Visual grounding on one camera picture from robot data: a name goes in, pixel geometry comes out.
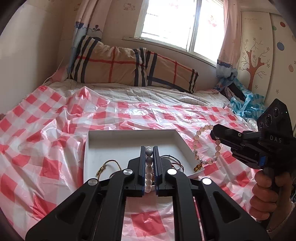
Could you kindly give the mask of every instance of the hand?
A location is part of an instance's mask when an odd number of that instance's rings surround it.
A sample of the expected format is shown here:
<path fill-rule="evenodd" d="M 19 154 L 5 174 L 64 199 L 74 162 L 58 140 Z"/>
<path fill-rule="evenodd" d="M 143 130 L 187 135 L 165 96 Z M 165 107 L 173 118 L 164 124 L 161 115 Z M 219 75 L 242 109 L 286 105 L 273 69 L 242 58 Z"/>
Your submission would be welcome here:
<path fill-rule="evenodd" d="M 255 175 L 257 184 L 253 187 L 254 196 L 250 200 L 250 215 L 258 220 L 266 220 L 269 213 L 273 212 L 270 220 L 270 228 L 278 227 L 289 215 L 292 203 L 290 201 L 292 180 L 290 174 L 285 172 L 275 177 L 275 183 L 281 187 L 280 196 L 269 187 L 272 184 L 271 179 L 264 175 L 263 171 L 259 171 Z"/>

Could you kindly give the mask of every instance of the tree drawing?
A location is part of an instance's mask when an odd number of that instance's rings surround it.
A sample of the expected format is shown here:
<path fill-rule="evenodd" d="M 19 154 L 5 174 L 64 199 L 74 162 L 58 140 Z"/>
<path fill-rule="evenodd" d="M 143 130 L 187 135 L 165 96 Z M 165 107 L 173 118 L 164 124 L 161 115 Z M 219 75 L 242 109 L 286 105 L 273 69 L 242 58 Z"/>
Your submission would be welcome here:
<path fill-rule="evenodd" d="M 252 85 L 253 85 L 253 81 L 254 81 L 254 77 L 255 75 L 258 75 L 261 79 L 263 78 L 263 75 L 265 74 L 265 71 L 259 71 L 257 72 L 257 70 L 267 64 L 269 62 L 269 59 L 267 60 L 267 62 L 261 62 L 262 57 L 266 57 L 266 53 L 270 50 L 268 47 L 266 49 L 264 49 L 263 53 L 259 55 L 258 58 L 256 58 L 256 55 L 253 54 L 252 55 L 252 51 L 258 50 L 259 45 L 263 45 L 260 41 L 260 43 L 257 42 L 256 38 L 253 38 L 254 40 L 254 45 L 253 47 L 250 49 L 250 51 L 247 51 L 246 45 L 248 43 L 248 40 L 246 39 L 246 41 L 244 42 L 244 49 L 248 55 L 248 59 L 246 58 L 245 52 L 243 52 L 243 61 L 241 61 L 241 63 L 243 63 L 243 67 L 239 67 L 239 70 L 246 70 L 250 73 L 250 82 L 249 82 L 249 86 L 248 86 L 248 90 L 252 91 Z"/>

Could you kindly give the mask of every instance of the white box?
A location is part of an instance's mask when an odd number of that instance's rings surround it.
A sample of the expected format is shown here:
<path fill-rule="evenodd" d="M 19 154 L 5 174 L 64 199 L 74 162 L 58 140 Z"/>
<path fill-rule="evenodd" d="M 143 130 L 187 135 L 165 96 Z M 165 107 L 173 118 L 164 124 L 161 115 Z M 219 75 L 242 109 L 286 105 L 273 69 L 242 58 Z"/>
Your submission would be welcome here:
<path fill-rule="evenodd" d="M 96 178 L 96 173 L 107 160 L 114 159 L 122 169 L 127 168 L 131 159 L 140 156 L 141 146 L 158 146 L 159 155 L 172 155 L 181 161 L 184 173 L 190 178 L 197 178 L 198 172 L 194 154 L 176 130 L 114 130 L 89 131 L 84 153 L 83 180 Z M 108 179 L 118 171 L 115 162 L 109 162 L 101 173 L 100 181 Z"/>

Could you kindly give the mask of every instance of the plaid pillow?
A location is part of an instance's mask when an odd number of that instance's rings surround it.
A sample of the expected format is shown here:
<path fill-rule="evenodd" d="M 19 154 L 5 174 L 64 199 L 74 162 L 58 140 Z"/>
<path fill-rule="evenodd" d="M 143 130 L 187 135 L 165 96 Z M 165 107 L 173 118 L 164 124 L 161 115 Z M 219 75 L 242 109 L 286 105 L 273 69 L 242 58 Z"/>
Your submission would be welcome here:
<path fill-rule="evenodd" d="M 77 48 L 70 79 L 81 83 L 119 83 L 147 86 L 145 48 L 110 47 L 84 36 Z"/>
<path fill-rule="evenodd" d="M 197 91 L 197 71 L 157 53 L 146 52 L 148 86 L 173 88 L 182 92 Z"/>

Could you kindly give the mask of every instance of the red and white checkered tablecloth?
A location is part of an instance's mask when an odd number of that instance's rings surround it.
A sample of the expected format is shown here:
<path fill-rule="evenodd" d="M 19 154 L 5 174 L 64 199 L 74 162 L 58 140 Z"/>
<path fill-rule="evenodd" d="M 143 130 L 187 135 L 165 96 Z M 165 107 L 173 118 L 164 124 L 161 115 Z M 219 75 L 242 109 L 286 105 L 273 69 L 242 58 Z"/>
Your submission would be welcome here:
<path fill-rule="evenodd" d="M 248 127 L 230 109 L 190 104 L 162 105 L 110 101 L 83 87 L 67 98 L 41 86 L 0 122 L 0 207 L 13 228 L 26 232 L 83 184 L 83 153 L 88 130 L 176 129 L 192 148 L 199 127 Z M 199 155 L 215 153 L 209 131 L 201 135 Z M 209 176 L 249 210 L 255 171 L 232 157 L 205 166 Z M 122 240 L 174 240 L 171 198 L 155 193 L 128 198 Z"/>

